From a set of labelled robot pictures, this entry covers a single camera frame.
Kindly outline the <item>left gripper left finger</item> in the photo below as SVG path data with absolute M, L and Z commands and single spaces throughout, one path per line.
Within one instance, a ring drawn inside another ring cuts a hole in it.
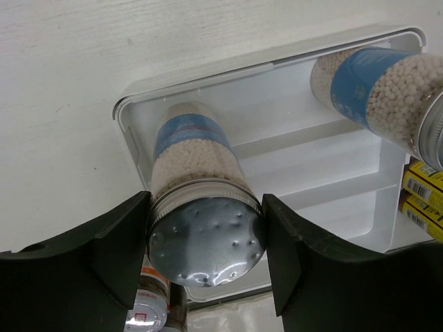
M 1 253 L 2 331 L 123 331 L 146 247 L 151 194 L 19 252 Z

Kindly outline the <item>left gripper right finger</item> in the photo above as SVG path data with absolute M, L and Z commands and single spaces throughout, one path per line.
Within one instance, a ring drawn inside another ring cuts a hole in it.
M 296 214 L 272 194 L 267 258 L 285 331 L 441 331 L 442 245 L 383 254 Z

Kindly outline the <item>blue label bead jar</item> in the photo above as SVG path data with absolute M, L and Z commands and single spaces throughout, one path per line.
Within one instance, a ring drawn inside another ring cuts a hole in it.
M 319 57 L 310 84 L 326 107 L 442 170 L 442 56 L 352 48 Z
M 168 107 L 156 131 L 147 250 L 153 267 L 186 287 L 232 282 L 266 249 L 259 201 L 213 110 Z

